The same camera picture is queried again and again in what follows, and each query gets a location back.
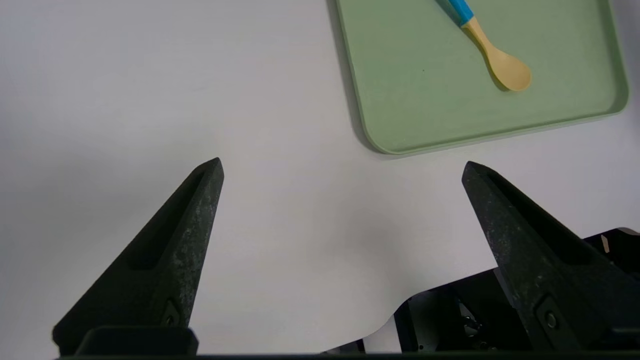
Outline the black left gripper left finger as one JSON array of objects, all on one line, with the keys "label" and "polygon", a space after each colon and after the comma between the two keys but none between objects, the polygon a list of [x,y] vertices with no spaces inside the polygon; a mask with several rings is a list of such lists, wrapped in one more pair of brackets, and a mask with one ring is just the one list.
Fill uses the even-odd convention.
[{"label": "black left gripper left finger", "polygon": [[197,166],[52,330],[60,353],[196,353],[189,323],[224,182]]}]

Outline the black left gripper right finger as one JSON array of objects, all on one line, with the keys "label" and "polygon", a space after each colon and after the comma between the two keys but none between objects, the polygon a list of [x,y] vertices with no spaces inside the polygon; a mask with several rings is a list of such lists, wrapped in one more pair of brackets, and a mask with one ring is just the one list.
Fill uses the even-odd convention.
[{"label": "black left gripper right finger", "polygon": [[638,234],[582,239],[477,162],[461,182],[535,350],[639,350]]}]

